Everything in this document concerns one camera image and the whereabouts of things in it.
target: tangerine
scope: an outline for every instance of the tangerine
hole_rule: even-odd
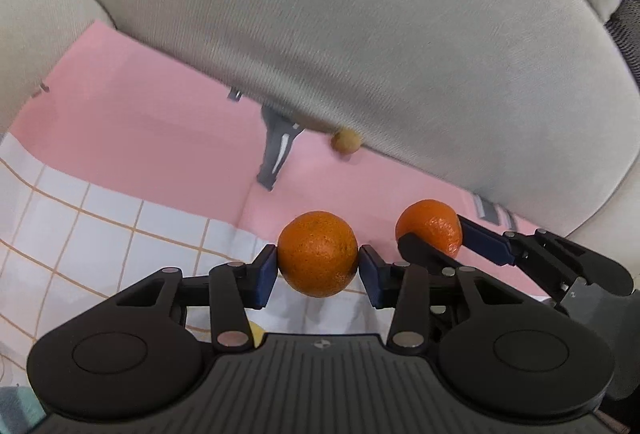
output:
[[[426,199],[407,207],[396,223],[396,240],[410,232],[449,257],[456,257],[462,246],[458,215],[441,201]]]
[[[278,238],[278,267],[289,285],[310,297],[329,297],[351,282],[358,243],[351,227],[329,212],[302,214]]]

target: silver rivet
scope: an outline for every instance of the silver rivet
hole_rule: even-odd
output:
[[[424,337],[414,331],[400,331],[394,335],[393,341],[401,348],[417,348],[424,343]]]
[[[248,335],[242,331],[225,331],[218,335],[218,343],[226,348],[239,348],[248,341]]]

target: sofa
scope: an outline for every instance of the sofa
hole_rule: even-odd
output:
[[[635,276],[638,2],[0,0],[0,132],[101,20],[306,126],[354,128]]]

